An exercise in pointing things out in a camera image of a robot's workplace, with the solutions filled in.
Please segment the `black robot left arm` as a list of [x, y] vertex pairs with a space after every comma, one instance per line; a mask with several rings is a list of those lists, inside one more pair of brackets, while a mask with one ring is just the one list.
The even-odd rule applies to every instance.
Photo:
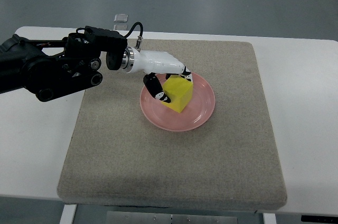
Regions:
[[109, 70], [144, 72], [150, 95], [170, 103], [157, 75], [192, 81], [192, 72], [167, 52], [142, 50], [142, 39], [139, 35], [130, 47], [128, 35], [92, 26], [78, 28], [61, 40], [30, 40], [14, 34], [1, 45], [1, 92], [24, 88], [46, 102], [97, 86], [103, 79], [99, 68], [105, 52]]

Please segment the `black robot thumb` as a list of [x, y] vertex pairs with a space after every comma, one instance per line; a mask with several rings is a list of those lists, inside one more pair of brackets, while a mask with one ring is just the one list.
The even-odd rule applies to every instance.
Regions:
[[169, 96], [164, 92], [163, 87], [155, 73], [146, 74], [143, 83], [149, 94], [157, 100], [171, 102]]

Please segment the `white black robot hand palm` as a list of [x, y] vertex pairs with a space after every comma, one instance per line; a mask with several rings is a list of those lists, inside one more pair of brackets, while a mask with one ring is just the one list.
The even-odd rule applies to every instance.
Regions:
[[135, 48], [127, 47], [123, 55], [121, 69], [125, 73], [142, 71], [146, 74], [182, 74], [185, 65], [168, 52], [138, 51]]

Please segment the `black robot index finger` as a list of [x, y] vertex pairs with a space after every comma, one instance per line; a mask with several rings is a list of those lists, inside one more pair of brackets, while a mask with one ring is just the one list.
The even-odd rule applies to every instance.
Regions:
[[192, 72], [186, 66], [184, 67], [182, 73], [180, 74], [180, 77], [184, 78], [189, 82], [193, 82]]

